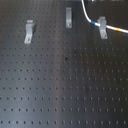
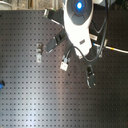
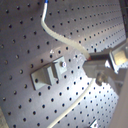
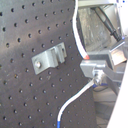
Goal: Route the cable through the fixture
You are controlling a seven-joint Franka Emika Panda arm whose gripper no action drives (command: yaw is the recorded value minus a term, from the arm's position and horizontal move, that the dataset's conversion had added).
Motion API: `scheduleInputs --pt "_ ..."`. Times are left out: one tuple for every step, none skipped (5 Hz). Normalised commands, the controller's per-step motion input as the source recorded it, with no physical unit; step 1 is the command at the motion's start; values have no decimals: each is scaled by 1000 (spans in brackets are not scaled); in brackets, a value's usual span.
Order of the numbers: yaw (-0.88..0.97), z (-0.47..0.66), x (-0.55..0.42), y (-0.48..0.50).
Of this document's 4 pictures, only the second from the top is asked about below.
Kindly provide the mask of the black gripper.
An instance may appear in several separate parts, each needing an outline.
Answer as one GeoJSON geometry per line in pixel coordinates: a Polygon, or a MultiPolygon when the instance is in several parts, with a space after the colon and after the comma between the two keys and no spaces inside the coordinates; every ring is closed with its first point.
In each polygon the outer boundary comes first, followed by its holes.
{"type": "Polygon", "coordinates": [[[54,39],[51,39],[46,45],[45,50],[50,53],[55,47],[57,43],[63,42],[67,38],[67,33],[64,29],[62,29],[54,39]]]}

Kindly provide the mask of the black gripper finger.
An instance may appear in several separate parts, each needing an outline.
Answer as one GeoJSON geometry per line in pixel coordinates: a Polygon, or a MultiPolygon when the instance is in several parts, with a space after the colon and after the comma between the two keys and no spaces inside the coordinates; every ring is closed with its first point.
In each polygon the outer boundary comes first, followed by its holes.
{"type": "Polygon", "coordinates": [[[91,65],[89,65],[87,67],[87,70],[86,70],[86,76],[87,76],[87,85],[89,88],[93,87],[96,85],[95,83],[95,74],[93,72],[93,68],[91,65]]]}

